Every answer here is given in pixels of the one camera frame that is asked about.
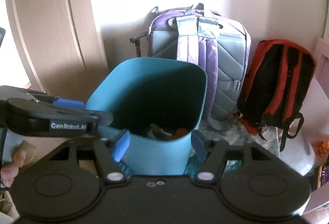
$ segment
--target blue laundry basket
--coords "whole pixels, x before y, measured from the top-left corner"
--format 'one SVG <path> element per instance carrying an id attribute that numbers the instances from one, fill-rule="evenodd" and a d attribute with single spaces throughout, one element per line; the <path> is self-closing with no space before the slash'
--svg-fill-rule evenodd
<path id="1" fill-rule="evenodd" d="M 110 111 L 111 127 L 99 127 L 112 138 L 122 129 L 132 136 L 122 160 L 144 175 L 180 175 L 191 151 L 191 134 L 172 141 L 141 136 L 154 123 L 162 128 L 185 128 L 200 123 L 207 76 L 197 65 L 159 58 L 134 58 L 118 65 L 89 98 L 86 109 Z"/>

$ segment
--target red backpack strap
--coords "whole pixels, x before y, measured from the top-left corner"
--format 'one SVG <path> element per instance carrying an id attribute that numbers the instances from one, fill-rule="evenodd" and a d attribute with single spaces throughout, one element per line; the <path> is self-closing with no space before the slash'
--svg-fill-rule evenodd
<path id="1" fill-rule="evenodd" d="M 285 113 L 283 116 L 282 123 L 285 123 L 288 118 L 292 117 L 292 109 L 295 103 L 295 95 L 299 81 L 300 69 L 302 66 L 302 57 L 303 57 L 303 53 L 300 51 L 298 54 L 298 63 L 293 68 L 291 75 L 288 75 L 291 77 L 291 82 L 290 82 L 290 87 L 288 89 L 289 93 L 287 95 L 287 103 L 286 103 L 286 108 L 285 108 Z"/>
<path id="2" fill-rule="evenodd" d="M 258 128 L 252 127 L 247 120 L 245 120 L 243 117 L 239 118 L 238 120 L 247 130 L 248 133 L 252 135 L 257 135 L 258 134 Z"/>
<path id="3" fill-rule="evenodd" d="M 279 78 L 278 78 L 278 84 L 276 86 L 276 91 L 274 94 L 274 97 L 269 104 L 268 108 L 266 109 L 264 115 L 270 114 L 271 116 L 276 112 L 276 110 L 279 108 L 281 101 L 283 99 L 284 90 L 286 88 L 287 83 L 287 72 L 288 72 L 288 47 L 285 45 L 283 49 L 282 54 L 282 60 L 281 60 L 281 66 L 280 66 L 280 72 L 279 72 Z"/>
<path id="4" fill-rule="evenodd" d="M 245 102 L 249 96 L 249 93 L 252 88 L 252 84 L 256 77 L 256 73 L 264 59 L 265 54 L 271 49 L 271 42 L 273 40 L 264 40 L 259 43 L 257 46 L 254 58 L 252 59 L 249 73 L 246 75 L 246 78 L 243 82 L 240 98 L 243 100 L 241 104 Z"/>

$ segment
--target door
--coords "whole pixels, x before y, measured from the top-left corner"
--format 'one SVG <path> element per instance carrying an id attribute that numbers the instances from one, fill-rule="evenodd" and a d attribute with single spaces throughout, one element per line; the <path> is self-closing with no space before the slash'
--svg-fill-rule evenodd
<path id="1" fill-rule="evenodd" d="M 86 101 L 109 73 L 92 0 L 6 0 L 32 88 Z"/>

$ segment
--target clothes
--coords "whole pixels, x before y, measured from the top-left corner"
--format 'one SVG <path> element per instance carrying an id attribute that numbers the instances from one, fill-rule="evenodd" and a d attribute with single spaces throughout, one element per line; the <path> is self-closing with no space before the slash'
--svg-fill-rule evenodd
<path id="1" fill-rule="evenodd" d="M 230 145 L 243 145 L 245 141 L 255 141 L 265 149 L 269 150 L 276 156 L 279 156 L 279 140 L 278 132 L 275 127 L 267 127 L 263 131 L 263 136 L 266 140 L 261 139 L 258 135 L 249 134 L 246 128 L 237 120 L 232 119 L 225 123 L 225 130 L 215 130 L 211 125 L 204 120 L 201 120 L 199 125 L 199 131 L 201 131 L 210 140 L 226 140 Z M 242 164 L 241 161 L 228 161 L 224 170 L 224 174 L 229 173 L 237 169 Z M 124 162 L 119 162 L 118 165 L 121 167 L 122 172 L 126 177 L 131 177 L 132 175 L 137 175 L 129 166 Z M 186 165 L 183 175 L 188 175 L 194 178 L 197 172 L 200 170 L 202 165 L 201 159 L 192 150 L 191 156 Z"/>
<path id="2" fill-rule="evenodd" d="M 169 141 L 184 137 L 189 132 L 185 128 L 177 130 L 163 129 L 156 124 L 151 124 L 150 127 L 143 131 L 142 135 L 151 140 Z"/>

